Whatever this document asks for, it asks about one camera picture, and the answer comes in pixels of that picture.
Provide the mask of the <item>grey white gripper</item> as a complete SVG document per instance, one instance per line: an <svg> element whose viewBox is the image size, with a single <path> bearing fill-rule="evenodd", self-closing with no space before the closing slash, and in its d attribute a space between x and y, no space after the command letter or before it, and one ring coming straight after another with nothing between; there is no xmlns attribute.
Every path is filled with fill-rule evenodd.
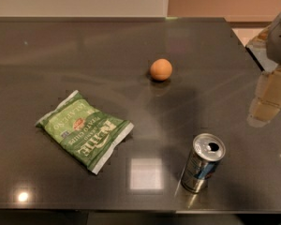
<svg viewBox="0 0 281 225"><path fill-rule="evenodd" d="M268 57L281 64L281 11L270 26L263 28L246 44L249 52ZM251 102L247 122L251 127L262 128L270 123L281 110L281 65L259 76L255 97Z"/></svg>

